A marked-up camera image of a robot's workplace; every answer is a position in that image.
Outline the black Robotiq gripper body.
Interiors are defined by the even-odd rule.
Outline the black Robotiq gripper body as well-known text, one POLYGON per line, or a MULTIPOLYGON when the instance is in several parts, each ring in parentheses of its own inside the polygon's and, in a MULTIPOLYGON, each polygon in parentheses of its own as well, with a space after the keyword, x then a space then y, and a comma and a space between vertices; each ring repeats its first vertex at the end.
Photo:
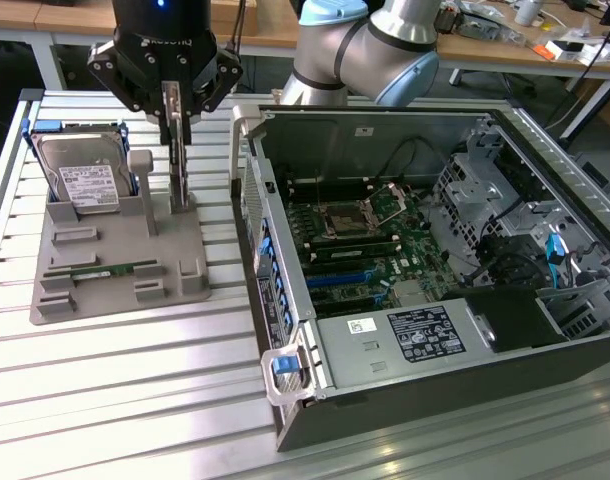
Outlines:
POLYGON ((114 1, 112 90, 124 103, 157 103, 177 81, 191 103, 218 101, 209 1, 114 1))

